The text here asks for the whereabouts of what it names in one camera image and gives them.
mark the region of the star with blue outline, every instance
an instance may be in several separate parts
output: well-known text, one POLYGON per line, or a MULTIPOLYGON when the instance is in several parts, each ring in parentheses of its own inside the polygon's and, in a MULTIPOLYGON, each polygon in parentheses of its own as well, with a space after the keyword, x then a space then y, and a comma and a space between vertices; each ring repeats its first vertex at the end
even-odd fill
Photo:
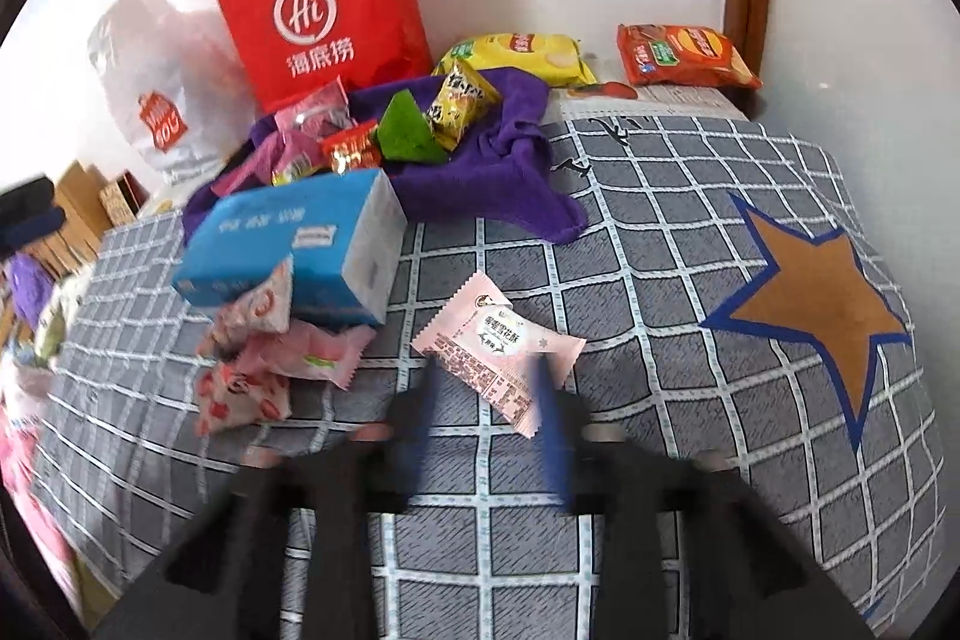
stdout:
POLYGON ((810 238, 730 194, 767 266, 700 325, 812 345, 824 360, 856 453, 877 347, 909 344, 904 321, 863 274, 843 228, 810 238))

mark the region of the yellow snack package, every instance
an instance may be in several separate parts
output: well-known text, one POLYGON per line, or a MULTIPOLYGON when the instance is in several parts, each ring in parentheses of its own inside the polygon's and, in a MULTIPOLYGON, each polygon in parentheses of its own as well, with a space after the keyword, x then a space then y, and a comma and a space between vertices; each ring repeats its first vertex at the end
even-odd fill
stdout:
POLYGON ((522 68, 552 88, 596 84, 577 43, 562 34, 494 33, 467 39, 450 49, 433 73, 448 73, 458 59, 474 68, 522 68))
POLYGON ((487 114, 487 110, 503 97, 468 63, 454 60, 450 73, 440 85, 426 119, 433 130, 433 138, 441 148, 450 152, 467 132, 467 126, 487 114))

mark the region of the blue box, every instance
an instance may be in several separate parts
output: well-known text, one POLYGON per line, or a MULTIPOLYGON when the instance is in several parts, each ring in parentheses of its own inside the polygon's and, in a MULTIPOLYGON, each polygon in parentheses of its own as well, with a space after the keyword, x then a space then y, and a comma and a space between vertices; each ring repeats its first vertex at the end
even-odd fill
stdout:
POLYGON ((293 314, 318 325, 382 325, 407 220, 382 170, 309 177, 221 199, 184 252, 174 288, 217 308, 294 257, 293 314))

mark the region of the checkered tablecloth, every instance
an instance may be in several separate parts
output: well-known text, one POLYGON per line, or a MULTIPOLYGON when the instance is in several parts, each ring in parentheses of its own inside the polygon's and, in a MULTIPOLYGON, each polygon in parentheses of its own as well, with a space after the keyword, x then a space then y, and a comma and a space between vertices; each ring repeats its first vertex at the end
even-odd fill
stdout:
MULTIPOLYGON (((813 349, 698 325, 765 264, 733 192, 811 236, 843 226, 868 279, 912 332, 832 160, 740 121, 597 116, 544 130, 558 165, 554 187, 589 215, 583 237, 554 247, 491 220, 412 226, 387 323, 352 390, 294 381, 293 417, 272 427, 194 434, 192 384, 203 364, 192 353, 205 319, 169 287, 179 215, 107 238, 64 347, 35 480, 105 582, 122 591, 248 445, 298 453, 376 419, 421 372, 412 336, 480 268, 522 316, 589 340, 568 384, 597 420, 661 452, 735 459, 872 626, 889 624, 942 550, 943 457, 914 349, 880 348, 854 453, 813 349)), ((586 638, 594 520, 556 512, 531 444, 453 378, 431 434, 414 509, 371 519, 382 634, 586 638)), ((290 635, 312 524, 308 511, 291 519, 290 635)), ((672 515, 661 518, 661 538, 669 623, 685 637, 683 542, 672 515)))

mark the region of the red shopping bag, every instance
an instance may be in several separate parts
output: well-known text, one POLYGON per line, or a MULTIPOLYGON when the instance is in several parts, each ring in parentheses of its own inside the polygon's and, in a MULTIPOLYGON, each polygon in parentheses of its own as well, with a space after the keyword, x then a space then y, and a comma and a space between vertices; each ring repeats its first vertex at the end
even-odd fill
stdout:
POLYGON ((268 112, 341 77, 347 90, 429 74, 416 0, 218 0, 268 112))

